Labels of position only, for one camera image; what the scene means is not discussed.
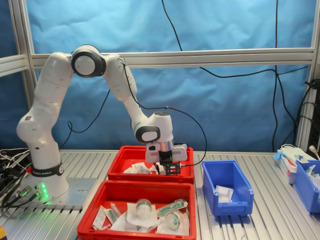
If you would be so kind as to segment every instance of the blue storage crate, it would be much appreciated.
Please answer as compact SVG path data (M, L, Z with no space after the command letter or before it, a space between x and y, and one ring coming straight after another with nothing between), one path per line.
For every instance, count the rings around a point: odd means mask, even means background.
M236 161L203 161L202 166L204 194L215 217L252 214L254 191ZM232 202L218 202L217 185L233 189Z
M308 212L320 213L320 201L318 200L319 190L306 174L306 169L313 165L315 165L313 172L320 174L320 161L309 160L308 163L296 161L297 168L294 187Z

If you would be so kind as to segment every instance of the white box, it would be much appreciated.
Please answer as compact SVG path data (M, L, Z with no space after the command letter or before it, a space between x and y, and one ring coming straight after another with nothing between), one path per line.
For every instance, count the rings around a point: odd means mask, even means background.
M285 156L281 156L279 160L275 160L280 168L282 173L286 176L289 184L294 184L296 180L297 166L296 163L290 161Z

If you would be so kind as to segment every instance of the blue backdrop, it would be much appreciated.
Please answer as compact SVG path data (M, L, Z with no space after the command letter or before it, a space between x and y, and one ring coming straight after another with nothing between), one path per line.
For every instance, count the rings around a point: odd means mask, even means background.
M164 2L185 51L275 46L275 0ZM311 46L315 4L315 0L279 1L279 48ZM37 54L70 53L83 44L94 45L101 52L179 51L161 0L29 0L27 6ZM282 65L278 72L300 67L303 66ZM274 66L207 69L227 76L267 68ZM205 130L210 151L271 151L275 128L273 72L227 79L216 78L199 68L132 69L132 73L140 103L146 107L170 106L192 115ZM303 97L306 77L307 69L280 76L286 106L293 116ZM293 123L284 110L279 85L277 89L279 126L275 145L279 147L292 131ZM52 130L59 145L69 134L67 121L72 121L76 131L85 129L98 114L107 92L108 86L101 77L72 79ZM0 91L3 98L10 94ZM204 138L196 123L181 113L169 113L175 141L204 150ZM0 114L14 122L20 112L4 109ZM11 138L16 139L15 132ZM20 144L4 143L6 147ZM72 133L65 148L119 149L122 145L137 144L125 107L110 94L96 122L84 133Z
M0 1L0 58L17 54L8 1ZM21 72L0 77L0 149L24 147L16 128L28 111Z

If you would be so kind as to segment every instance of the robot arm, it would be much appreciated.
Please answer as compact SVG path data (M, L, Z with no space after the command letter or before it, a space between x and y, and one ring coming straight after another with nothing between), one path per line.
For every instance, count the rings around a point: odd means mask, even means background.
M187 145L174 145L170 115L158 111L145 116L136 99L135 79L124 58L118 54L102 56L95 47L83 45L72 54L55 52L49 56L34 91L32 108L17 126L17 134L28 145L32 158L32 171L21 182L22 189L31 186L32 193L39 191L39 202L57 198L68 190L58 144L51 131L74 73L84 78L103 76L114 96L125 105L135 138L146 144L146 162L160 162L166 174L180 173L180 164L173 161L187 159Z
M170 115L164 111L156 111L146 117L138 104L136 82L125 59L118 54L110 54L104 59L103 77L113 95L125 105L135 138L146 144L145 161L160 162L166 169L166 174L180 173L180 164L173 161L187 159L187 145L174 145Z

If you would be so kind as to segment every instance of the red storage crate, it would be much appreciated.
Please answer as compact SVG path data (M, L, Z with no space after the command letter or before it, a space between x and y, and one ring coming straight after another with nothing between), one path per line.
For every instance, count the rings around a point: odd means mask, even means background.
M187 160L181 161L181 164L194 163L194 151L189 147L186 151ZM153 166L147 163L145 146L122 146L113 160L109 171L109 180L123 181L143 181L143 182L163 182L163 183L189 183L194 184L194 166L186 166L181 169L178 175L158 175L156 172L152 174L123 173L124 170L131 167L132 164L144 162L147 168Z
M156 209L168 205L177 199L186 199L189 203L189 236L150 233L95 230L92 224L100 206L110 208L110 203L115 203L123 214L127 210L127 203L136 203L139 199L148 199ZM85 211L78 227L79 240L195 240L197 238L196 207L194 185L189 183L173 182L142 182L142 181L103 181Z

